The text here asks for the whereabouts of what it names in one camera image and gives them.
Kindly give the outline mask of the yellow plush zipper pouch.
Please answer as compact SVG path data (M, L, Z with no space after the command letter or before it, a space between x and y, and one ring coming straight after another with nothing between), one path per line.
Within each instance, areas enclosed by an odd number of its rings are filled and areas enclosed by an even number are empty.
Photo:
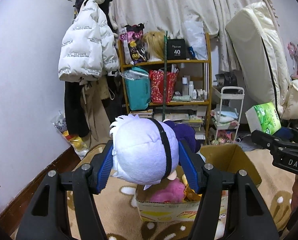
M182 175L181 179L182 179L182 183L185 185L184 200L187 201L187 202L200 201L201 200L201 194L196 194L195 191L189 187L187 178L184 174Z

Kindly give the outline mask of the teal gift bag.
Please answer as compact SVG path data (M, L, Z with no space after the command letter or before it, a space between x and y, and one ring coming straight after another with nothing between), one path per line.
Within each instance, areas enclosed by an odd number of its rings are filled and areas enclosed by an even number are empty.
M126 71L125 85L130 110L145 110L150 103L149 73L140 67L132 67Z

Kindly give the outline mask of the white-haired plush doll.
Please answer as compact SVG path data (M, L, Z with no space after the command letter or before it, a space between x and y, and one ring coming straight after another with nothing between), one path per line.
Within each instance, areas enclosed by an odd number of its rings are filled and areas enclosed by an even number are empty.
M179 142L186 141L191 152L201 144L187 124L166 119L121 115L110 125L113 140L113 177L148 189L163 179L174 180L179 164Z

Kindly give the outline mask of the beige patterned blanket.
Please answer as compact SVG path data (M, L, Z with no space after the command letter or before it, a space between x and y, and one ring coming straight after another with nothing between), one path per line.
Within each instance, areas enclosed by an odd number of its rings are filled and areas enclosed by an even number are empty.
M199 155L205 163L218 170L236 173L245 170L264 199L273 218L290 214L289 200L295 174L275 167L271 152L262 148L244 152L236 144L206 145ZM94 156L84 159L90 163ZM176 169L182 182L182 167ZM94 201L107 239L188 239L200 201L182 203L153 203L150 197L164 189L170 180L145 189L142 185L126 183L113 177L111 170L106 187L94 195ZM228 210L229 192L223 190L219 220L214 239L223 239ZM277 232L284 222L274 220Z

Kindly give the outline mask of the green pole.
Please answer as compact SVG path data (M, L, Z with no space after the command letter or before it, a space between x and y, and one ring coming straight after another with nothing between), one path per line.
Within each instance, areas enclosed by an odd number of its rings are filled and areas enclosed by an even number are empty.
M167 40L168 31L164 35L164 67L163 67L163 103L162 103L162 121L165 120L166 100L167 100Z

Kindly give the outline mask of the white rolling cart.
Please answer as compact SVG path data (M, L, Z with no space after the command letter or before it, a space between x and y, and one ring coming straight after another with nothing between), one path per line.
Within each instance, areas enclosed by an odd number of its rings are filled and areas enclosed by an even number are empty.
M242 116L245 91L239 86L212 87L219 103L211 111L211 120L215 127L212 144L234 142L237 138Z

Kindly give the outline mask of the beige hanging coat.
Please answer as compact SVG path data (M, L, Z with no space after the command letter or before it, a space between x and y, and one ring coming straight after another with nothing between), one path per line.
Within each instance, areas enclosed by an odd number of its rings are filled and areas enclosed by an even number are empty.
M102 100L105 99L110 100L111 98L104 76L82 86L81 105L90 130L88 135L82 139L91 148L106 143L110 139L110 121L102 103Z

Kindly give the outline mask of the white puffer jacket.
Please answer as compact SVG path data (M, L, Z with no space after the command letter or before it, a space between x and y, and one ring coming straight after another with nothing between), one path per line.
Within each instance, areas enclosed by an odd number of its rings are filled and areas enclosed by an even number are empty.
M66 31L58 63L61 81L95 81L119 69L115 35L100 8L112 0L83 0L73 24Z

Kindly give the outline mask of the pink desk fan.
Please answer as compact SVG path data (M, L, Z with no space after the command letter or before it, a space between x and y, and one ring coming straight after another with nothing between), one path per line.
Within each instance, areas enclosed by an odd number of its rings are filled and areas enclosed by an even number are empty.
M289 42L287 45L289 55L293 61L293 70L298 70L298 48L293 42Z

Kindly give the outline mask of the green tissue pack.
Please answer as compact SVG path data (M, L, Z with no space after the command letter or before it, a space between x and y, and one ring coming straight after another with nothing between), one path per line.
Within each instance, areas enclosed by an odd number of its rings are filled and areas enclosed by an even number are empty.
M281 129L281 122L272 102L254 105L245 113L250 132L255 130L273 135Z

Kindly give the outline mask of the blonde wig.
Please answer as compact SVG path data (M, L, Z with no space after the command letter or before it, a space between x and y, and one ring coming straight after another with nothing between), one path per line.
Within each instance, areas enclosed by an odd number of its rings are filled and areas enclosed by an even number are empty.
M165 35L161 31L149 31L143 36L143 41L147 46L148 61L163 61L165 49Z

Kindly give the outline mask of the red gift bag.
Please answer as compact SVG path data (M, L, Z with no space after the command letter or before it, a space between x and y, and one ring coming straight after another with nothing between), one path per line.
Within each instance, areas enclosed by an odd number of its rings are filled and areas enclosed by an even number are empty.
M167 100L171 102L174 94L174 87L177 81L178 73L167 72ZM163 103L163 71L150 70L150 94L152 103Z

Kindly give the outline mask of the clear plastic bag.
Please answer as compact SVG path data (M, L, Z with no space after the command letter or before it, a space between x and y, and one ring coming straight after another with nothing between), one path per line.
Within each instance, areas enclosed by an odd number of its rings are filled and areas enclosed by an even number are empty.
M182 25L190 57L196 60L207 60L208 56L203 23L198 21L185 21Z

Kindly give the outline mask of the cream padded chair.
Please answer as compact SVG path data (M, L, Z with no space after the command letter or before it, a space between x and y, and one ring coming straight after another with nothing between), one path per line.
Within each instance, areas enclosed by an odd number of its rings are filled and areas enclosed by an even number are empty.
M279 34L264 2L247 5L225 27L250 98L272 102L281 119L298 119L298 80L291 80Z

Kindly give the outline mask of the pink plush bear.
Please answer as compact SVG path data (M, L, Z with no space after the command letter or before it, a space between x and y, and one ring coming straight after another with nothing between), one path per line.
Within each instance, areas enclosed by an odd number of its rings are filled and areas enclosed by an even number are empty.
M182 203L185 198L185 185L179 178L171 180L167 187L156 191L149 199L153 203Z

